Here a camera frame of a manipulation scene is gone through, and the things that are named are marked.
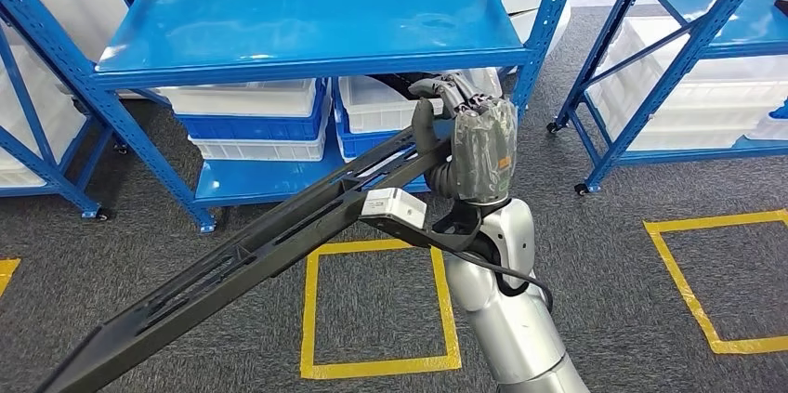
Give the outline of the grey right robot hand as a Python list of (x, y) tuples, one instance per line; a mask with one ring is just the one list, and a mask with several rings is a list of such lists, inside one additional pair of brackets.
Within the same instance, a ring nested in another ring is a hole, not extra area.
[(434, 109), (427, 97), (439, 97), (441, 117), (453, 122), (451, 159), (425, 172), (429, 188), (444, 198), (476, 205), (505, 200), (516, 165), (517, 107), (499, 91), (476, 85), (463, 72), (422, 78), (410, 84), (408, 91), (420, 98), (412, 116), (419, 154), (438, 142)]

